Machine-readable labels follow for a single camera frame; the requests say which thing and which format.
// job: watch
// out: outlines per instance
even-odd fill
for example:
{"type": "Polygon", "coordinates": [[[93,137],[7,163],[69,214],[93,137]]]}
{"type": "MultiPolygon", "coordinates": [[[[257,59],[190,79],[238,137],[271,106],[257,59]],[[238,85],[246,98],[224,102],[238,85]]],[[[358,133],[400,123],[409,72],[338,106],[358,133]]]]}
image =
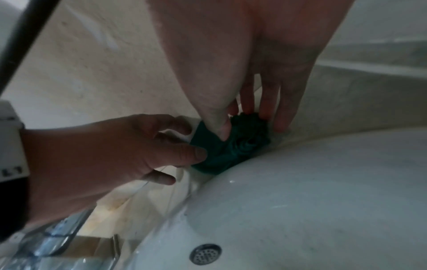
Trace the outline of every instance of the watch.
{"type": "Polygon", "coordinates": [[[0,242],[28,221],[30,171],[20,137],[23,128],[12,105],[0,100],[0,242]]]}

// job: sink basin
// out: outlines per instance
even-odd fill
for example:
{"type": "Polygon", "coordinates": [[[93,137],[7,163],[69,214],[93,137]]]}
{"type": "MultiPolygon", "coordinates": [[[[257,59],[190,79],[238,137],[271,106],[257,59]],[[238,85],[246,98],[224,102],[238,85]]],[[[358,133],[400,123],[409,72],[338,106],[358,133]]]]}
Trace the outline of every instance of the sink basin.
{"type": "Polygon", "coordinates": [[[309,142],[235,166],[177,207],[126,269],[425,270],[426,255],[422,128],[309,142]],[[194,249],[204,244],[220,251],[199,254],[212,261],[201,266],[194,249]]]}

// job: sink drain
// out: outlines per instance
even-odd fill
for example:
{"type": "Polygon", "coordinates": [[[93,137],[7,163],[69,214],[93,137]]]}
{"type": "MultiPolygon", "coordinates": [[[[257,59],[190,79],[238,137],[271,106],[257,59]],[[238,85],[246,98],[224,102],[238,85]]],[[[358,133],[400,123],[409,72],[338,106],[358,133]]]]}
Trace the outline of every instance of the sink drain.
{"type": "Polygon", "coordinates": [[[190,261],[196,265],[206,265],[218,260],[222,249],[215,244],[204,244],[196,247],[190,254],[190,261]]]}

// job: teal rag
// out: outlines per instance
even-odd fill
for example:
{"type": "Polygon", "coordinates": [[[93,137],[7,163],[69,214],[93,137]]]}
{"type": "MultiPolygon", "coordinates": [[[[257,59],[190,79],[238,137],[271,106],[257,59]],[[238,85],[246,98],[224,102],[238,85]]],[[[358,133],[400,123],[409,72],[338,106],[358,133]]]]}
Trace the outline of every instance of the teal rag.
{"type": "Polygon", "coordinates": [[[193,165],[203,173],[220,174],[249,159],[252,153],[270,143],[267,122],[257,113],[231,117],[231,133],[227,141],[221,141],[200,122],[190,144],[208,152],[207,159],[193,165]]]}

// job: black object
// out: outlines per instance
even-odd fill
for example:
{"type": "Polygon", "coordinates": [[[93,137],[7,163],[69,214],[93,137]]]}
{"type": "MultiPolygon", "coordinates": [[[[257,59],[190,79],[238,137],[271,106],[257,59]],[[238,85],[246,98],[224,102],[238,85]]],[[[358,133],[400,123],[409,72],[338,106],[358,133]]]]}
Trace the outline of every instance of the black object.
{"type": "Polygon", "coordinates": [[[28,221],[28,177],[0,183],[0,242],[24,228],[28,221]]]}
{"type": "Polygon", "coordinates": [[[30,0],[0,56],[0,96],[60,0],[30,0]]]}
{"type": "Polygon", "coordinates": [[[218,260],[222,249],[215,244],[204,244],[196,247],[190,254],[190,261],[195,265],[207,265],[218,260]]]}

